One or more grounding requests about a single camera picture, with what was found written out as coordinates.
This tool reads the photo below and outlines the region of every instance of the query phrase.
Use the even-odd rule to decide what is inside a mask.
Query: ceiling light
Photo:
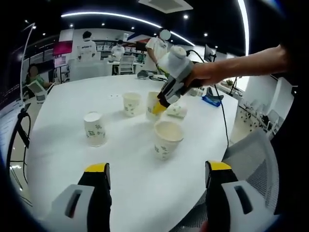
[[[115,14],[115,13],[109,13],[109,12],[76,12],[76,13],[69,13],[69,14],[63,14],[61,17],[65,18],[65,17],[70,17],[70,16],[77,16],[77,15],[110,15],[110,16],[116,16],[116,17],[122,17],[122,18],[128,18],[128,19],[132,19],[132,20],[136,20],[142,23],[146,23],[149,24],[151,26],[154,26],[156,28],[162,28],[160,25],[140,19],[140,18],[136,18],[136,17],[131,17],[128,15],[124,15],[124,14]],[[185,39],[184,37],[182,37],[181,35],[171,31],[171,34],[177,36],[178,38],[182,39],[183,41],[186,41],[188,44],[190,44],[191,46],[195,46],[194,43],[192,43],[191,41]]]
[[[247,10],[246,10],[246,5],[244,0],[238,0],[238,5],[241,11],[241,16],[242,16],[242,22],[243,22],[243,27],[245,31],[245,55],[249,55],[249,22],[248,22],[248,15],[247,15]]]

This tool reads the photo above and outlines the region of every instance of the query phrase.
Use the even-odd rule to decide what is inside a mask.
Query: human arm
[[[279,45],[246,57],[196,64],[186,85],[194,79],[202,79],[203,85],[212,85],[230,77],[280,73],[287,71],[289,64],[287,51]]]
[[[92,57],[94,57],[97,52],[97,44],[94,41],[92,41],[91,49],[92,49]]]
[[[44,83],[43,83],[43,87],[44,87],[45,89],[47,89],[47,88],[49,88],[52,84],[53,84],[52,82],[44,82]]]

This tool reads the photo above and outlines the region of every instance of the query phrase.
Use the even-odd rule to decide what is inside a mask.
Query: white paper cup
[[[148,93],[146,117],[152,122],[156,122],[161,117],[161,114],[156,114],[156,115],[153,114],[154,106],[158,102],[158,98],[157,98],[158,94],[159,92],[149,92]]]
[[[129,117],[134,117],[141,113],[141,96],[138,93],[125,93],[122,95],[124,100],[124,111]]]
[[[166,113],[170,116],[184,118],[187,115],[187,107],[178,103],[174,103],[167,108]]]
[[[167,160],[183,140],[183,131],[177,123],[167,121],[157,122],[154,131],[156,156],[161,160]]]
[[[87,141],[91,146],[101,146],[106,141],[106,132],[101,120],[101,114],[90,112],[84,117]]]

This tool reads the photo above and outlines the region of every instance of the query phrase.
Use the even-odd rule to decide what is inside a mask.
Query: hand
[[[189,86],[190,83],[199,79],[202,82],[202,85],[209,86],[217,84],[223,80],[216,70],[216,63],[196,63],[192,69],[190,76],[187,78],[185,85]]]

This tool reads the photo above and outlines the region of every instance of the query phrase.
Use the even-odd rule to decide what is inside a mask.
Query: monitor
[[[54,45],[53,55],[59,56],[72,52],[73,41],[60,41]]]
[[[213,51],[210,47],[208,47],[207,44],[205,44],[205,53],[204,53],[204,60],[208,61],[208,62],[212,62],[213,61]]]

